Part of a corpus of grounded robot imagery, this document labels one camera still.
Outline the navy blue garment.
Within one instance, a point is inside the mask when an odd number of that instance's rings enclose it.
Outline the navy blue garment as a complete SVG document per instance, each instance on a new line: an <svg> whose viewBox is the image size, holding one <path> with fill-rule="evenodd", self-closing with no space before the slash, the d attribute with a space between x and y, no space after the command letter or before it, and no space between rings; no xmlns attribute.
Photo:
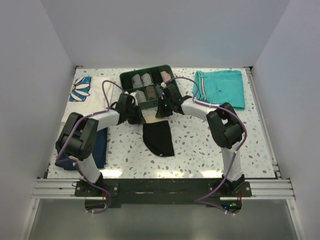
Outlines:
<svg viewBox="0 0 320 240"><path fill-rule="evenodd" d="M96 133L95 146L92 152L94 162L98 169L103 169L107 163L107 140L108 129L104 128ZM75 171L76 167L73 165L73 161L64 152L60 157L60 160L68 159L68 161L54 163L55 166L64 169L65 171Z"/></svg>

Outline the black underwear beige waistband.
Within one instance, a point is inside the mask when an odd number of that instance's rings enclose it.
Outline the black underwear beige waistband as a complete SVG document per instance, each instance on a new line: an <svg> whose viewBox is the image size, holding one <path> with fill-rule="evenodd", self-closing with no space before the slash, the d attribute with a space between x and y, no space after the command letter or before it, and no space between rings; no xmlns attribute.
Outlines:
<svg viewBox="0 0 320 240"><path fill-rule="evenodd" d="M146 116L142 126L142 139L145 146L158 157L174 157L171 128L166 118Z"/></svg>

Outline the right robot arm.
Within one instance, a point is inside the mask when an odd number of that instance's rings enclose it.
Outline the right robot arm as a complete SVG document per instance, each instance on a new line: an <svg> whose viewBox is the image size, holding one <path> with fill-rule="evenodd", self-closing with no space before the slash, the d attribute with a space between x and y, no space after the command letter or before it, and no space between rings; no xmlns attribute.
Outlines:
<svg viewBox="0 0 320 240"><path fill-rule="evenodd" d="M238 151L246 140L247 131L234 108L228 102L208 105L192 96L182 96L176 85L171 83L162 83L159 88L161 94L155 117L164 118L178 113L207 122L214 142L221 148L224 167L223 192L227 196L235 196L245 181Z"/></svg>

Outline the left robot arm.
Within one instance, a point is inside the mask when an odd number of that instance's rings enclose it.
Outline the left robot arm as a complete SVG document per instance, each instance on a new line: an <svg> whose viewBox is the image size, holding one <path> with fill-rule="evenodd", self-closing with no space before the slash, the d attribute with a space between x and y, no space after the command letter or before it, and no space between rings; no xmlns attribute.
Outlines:
<svg viewBox="0 0 320 240"><path fill-rule="evenodd" d="M87 182L86 191L92 196L99 196L104 190L104 184L99 181L102 173L92 155L97 132L124 122L131 125L143 122L138 100L132 93L121 93L112 107L102 111L86 116L71 113L56 141L60 152L55 162L72 161L82 179Z"/></svg>

